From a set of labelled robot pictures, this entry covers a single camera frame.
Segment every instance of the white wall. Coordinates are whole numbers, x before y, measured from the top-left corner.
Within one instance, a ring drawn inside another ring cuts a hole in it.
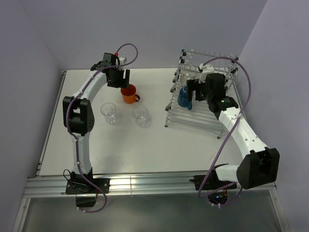
[[[276,183],[295,232],[309,230],[308,12],[308,0],[268,0],[240,55],[252,78],[246,115],[281,154]],[[244,100],[247,82],[239,82]]]
[[[17,0],[0,1],[0,230],[11,231],[60,84],[55,60]]]
[[[20,1],[66,70],[89,69],[127,42],[140,50],[135,68],[176,67],[184,45],[239,55],[267,0]]]

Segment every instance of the dish rack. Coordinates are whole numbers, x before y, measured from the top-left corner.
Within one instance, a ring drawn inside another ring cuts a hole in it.
[[[184,85],[186,85],[186,80],[200,78],[201,72],[198,69],[199,65],[211,58],[221,56],[233,58],[236,60],[238,59],[238,57],[232,54],[222,55],[219,53],[216,55],[216,53],[206,53],[205,51],[200,52],[194,49],[183,49],[181,51],[179,65],[172,80],[174,85],[170,89],[172,98],[165,108],[165,110],[168,112],[165,127],[177,125],[198,128],[206,131],[212,131],[217,134],[218,138],[221,137],[222,133],[224,132],[223,125],[209,110],[206,101],[195,101],[194,93],[192,100],[192,110],[181,107],[177,103],[179,91]],[[218,59],[212,61],[210,64],[214,67],[215,72],[225,75],[225,88],[227,89],[226,92],[228,93],[234,83],[234,77],[238,70],[236,64],[227,59]]]

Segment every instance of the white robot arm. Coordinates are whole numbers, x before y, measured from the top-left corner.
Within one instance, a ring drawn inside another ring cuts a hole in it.
[[[206,175],[207,182],[203,180],[204,184],[207,183],[203,190],[219,189],[227,185],[227,181],[239,183],[244,189],[274,182],[279,165],[278,151],[275,148],[269,149],[258,138],[240,113],[235,100],[226,96],[225,76],[214,73],[211,65],[201,65],[200,71],[202,80],[200,78],[187,81],[188,102],[192,101],[193,91],[197,101],[207,101],[210,111],[229,132],[233,132],[231,136],[243,158],[240,165],[221,164],[211,167]]]
[[[130,70],[121,68],[125,63],[126,58],[104,53],[103,60],[92,66],[83,86],[73,96],[63,99],[64,126],[69,124],[73,142],[74,165],[68,180],[73,193],[86,193],[94,186],[89,158],[89,136],[95,123],[91,102],[106,83],[110,87],[129,88]]]

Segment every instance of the tabletop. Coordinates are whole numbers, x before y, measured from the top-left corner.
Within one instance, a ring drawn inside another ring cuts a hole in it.
[[[82,86],[89,72],[67,71],[44,152],[42,176],[62,175],[64,169],[73,167],[73,143],[63,125],[62,100]],[[174,72],[175,69],[131,69],[130,83],[140,95],[140,101],[134,104],[123,102],[120,89],[106,85],[101,88],[92,102],[95,126],[90,134],[89,154],[94,174],[203,171],[210,167],[224,136],[217,139],[213,132],[164,127]],[[108,124],[100,112],[107,102],[114,103],[121,114],[116,125]],[[150,121],[145,128],[140,128],[132,115],[139,105],[149,111]],[[231,137],[217,164],[239,165],[241,160]]]

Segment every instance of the glass surface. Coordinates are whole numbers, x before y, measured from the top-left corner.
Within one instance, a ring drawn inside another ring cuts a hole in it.
[[[104,210],[84,214],[76,210],[74,197],[32,199],[23,232],[280,231],[268,190],[244,191],[221,209],[205,201],[197,193],[108,196]]]
[[[133,109],[133,117],[137,125],[143,127],[148,122],[148,110],[144,106],[137,106]]]
[[[101,113],[108,123],[115,123],[118,120],[116,106],[113,103],[105,103],[101,106]]]

